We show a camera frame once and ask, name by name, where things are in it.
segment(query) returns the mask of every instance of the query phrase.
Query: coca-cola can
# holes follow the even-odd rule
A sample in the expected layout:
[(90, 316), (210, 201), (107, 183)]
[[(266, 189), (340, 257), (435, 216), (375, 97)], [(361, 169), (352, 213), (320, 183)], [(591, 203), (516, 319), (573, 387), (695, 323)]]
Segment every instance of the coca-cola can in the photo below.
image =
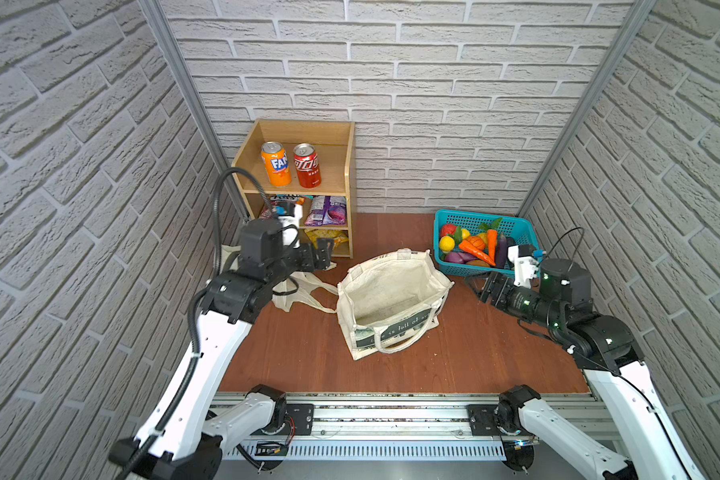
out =
[(293, 149), (293, 164), (296, 166), (298, 182), (304, 188), (320, 185), (320, 166), (317, 163), (317, 152), (310, 144), (298, 144)]

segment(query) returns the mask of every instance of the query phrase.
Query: basket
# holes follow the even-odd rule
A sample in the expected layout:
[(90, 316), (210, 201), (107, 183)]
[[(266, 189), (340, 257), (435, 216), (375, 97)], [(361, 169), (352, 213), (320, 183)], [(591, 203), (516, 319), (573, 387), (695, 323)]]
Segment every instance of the basket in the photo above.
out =
[[(459, 265), (450, 264), (440, 260), (442, 254), (440, 250), (440, 228), (445, 224), (453, 224), (461, 226), (469, 230), (470, 234), (478, 232), (478, 225), (489, 224), (493, 220), (501, 218), (501, 224), (499, 225), (498, 232), (506, 236), (511, 236), (515, 239), (518, 245), (532, 244), (535, 248), (539, 247), (538, 240), (536, 240), (536, 233), (534, 228), (528, 220), (525, 218), (516, 218), (514, 216), (501, 216), (501, 215), (489, 215), (489, 214), (473, 214), (471, 212), (462, 212), (459, 210), (438, 210), (434, 216), (434, 259), (438, 262), (438, 268), (443, 274), (466, 276), (470, 274), (480, 274), (481, 272), (500, 272), (505, 275), (514, 276), (514, 270), (509, 268), (508, 265), (503, 265), (504, 268), (488, 268), (486, 266), (472, 266), (472, 265)], [(456, 246), (454, 252), (461, 252)]]

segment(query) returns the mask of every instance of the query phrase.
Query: gray floor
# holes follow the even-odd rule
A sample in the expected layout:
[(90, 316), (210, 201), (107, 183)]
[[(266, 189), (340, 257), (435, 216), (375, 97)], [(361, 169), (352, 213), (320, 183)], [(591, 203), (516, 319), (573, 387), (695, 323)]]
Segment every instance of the gray floor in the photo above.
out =
[(260, 476), (244, 461), (222, 462), (216, 480), (580, 480), (584, 477), (544, 444), (536, 447), (529, 475), (515, 473), (502, 462), (284, 462)]

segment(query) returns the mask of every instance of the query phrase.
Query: brown table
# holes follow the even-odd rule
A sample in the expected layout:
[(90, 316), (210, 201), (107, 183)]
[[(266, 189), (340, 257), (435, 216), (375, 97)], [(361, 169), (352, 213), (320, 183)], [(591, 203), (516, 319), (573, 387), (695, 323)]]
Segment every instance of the brown table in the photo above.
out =
[[(432, 250), (428, 214), (359, 214), (355, 258), (319, 272), (336, 284), (347, 268), (399, 248)], [(286, 313), (271, 303), (235, 354), (221, 392), (265, 383), (286, 392), (500, 393), (525, 383), (541, 393), (588, 392), (565, 351), (528, 335), (512, 316), (478, 302), (461, 277), (452, 276), (440, 326), (398, 353), (352, 360), (336, 315), (294, 303)], [(336, 297), (313, 291), (333, 308)]]

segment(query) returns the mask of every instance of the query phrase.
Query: brick-patterned wallpaper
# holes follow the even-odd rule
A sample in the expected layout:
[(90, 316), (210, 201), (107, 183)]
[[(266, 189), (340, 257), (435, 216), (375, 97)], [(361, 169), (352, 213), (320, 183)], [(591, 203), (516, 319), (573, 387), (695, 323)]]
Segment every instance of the brick-patterned wallpaper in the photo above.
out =
[(514, 214), (630, 2), (161, 0), (229, 158), (354, 120), (362, 212)]
[[(530, 219), (627, 321), (672, 419), (720, 478), (720, 2), (659, 0)], [(578, 234), (558, 254), (571, 254)]]
[(0, 0), (0, 479), (113, 477), (189, 343), (216, 177), (137, 2)]

